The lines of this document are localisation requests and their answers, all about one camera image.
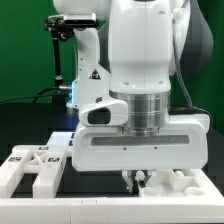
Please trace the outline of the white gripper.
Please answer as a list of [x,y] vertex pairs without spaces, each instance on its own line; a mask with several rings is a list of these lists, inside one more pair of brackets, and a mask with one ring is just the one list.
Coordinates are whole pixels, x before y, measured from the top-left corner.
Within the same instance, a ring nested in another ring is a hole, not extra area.
[[125,136],[119,126],[79,125],[74,136],[72,165],[78,171],[122,171],[132,194],[132,170],[138,170],[136,181],[144,188],[152,185],[156,170],[204,167],[208,161],[209,126],[206,114],[173,115],[150,137]]

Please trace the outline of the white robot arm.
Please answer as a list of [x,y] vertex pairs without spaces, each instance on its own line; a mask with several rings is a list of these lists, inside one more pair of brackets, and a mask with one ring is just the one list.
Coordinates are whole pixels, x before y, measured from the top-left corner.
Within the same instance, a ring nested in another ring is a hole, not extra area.
[[170,105],[172,76],[196,72],[212,36],[197,0],[53,0],[61,39],[76,37],[77,171],[201,169],[209,115]]

